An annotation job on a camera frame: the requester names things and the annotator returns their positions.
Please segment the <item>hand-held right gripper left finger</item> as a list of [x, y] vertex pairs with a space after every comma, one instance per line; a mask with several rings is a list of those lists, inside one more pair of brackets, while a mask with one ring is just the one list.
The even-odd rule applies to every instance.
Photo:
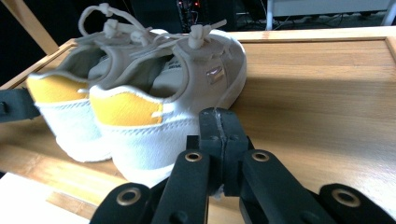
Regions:
[[187, 161], [199, 161], [204, 155], [210, 159], [207, 189], [209, 195], [221, 195], [222, 182], [222, 149], [224, 137], [219, 110], [214, 107], [199, 113], [199, 134], [187, 137], [186, 149], [189, 151]]

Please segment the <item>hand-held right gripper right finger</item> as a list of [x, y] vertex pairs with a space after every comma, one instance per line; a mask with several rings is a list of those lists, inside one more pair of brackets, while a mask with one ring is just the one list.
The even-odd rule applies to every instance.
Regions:
[[249, 150], [249, 139], [239, 118], [233, 111], [218, 109], [221, 149], [222, 184], [225, 196], [239, 196], [241, 189], [241, 163]]

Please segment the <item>beige sneaker with yellow heel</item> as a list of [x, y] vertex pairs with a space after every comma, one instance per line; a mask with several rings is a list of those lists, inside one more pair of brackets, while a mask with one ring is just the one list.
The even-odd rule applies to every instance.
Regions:
[[87, 7], [78, 21], [78, 46], [53, 70], [31, 74], [28, 90], [58, 146], [80, 162], [111, 158], [96, 125], [90, 88], [121, 75], [143, 44], [132, 39], [145, 28], [107, 3]]
[[247, 79], [247, 57], [222, 23], [193, 25], [185, 35], [162, 34], [113, 81], [89, 99], [119, 172], [152, 187], [168, 177], [198, 115], [230, 108]]

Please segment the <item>black device with lights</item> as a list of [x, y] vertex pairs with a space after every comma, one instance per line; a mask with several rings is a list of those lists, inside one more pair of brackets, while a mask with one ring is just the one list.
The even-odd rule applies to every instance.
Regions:
[[226, 20], [223, 31], [236, 29], [235, 0], [130, 0], [135, 17], [145, 26], [169, 33], [188, 33], [195, 24]]

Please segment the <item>white metal frame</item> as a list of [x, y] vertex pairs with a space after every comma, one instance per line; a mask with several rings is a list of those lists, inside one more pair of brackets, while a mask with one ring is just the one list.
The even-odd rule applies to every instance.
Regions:
[[385, 10], [382, 26], [396, 19], [396, 0], [267, 0], [266, 29], [273, 29], [273, 18]]

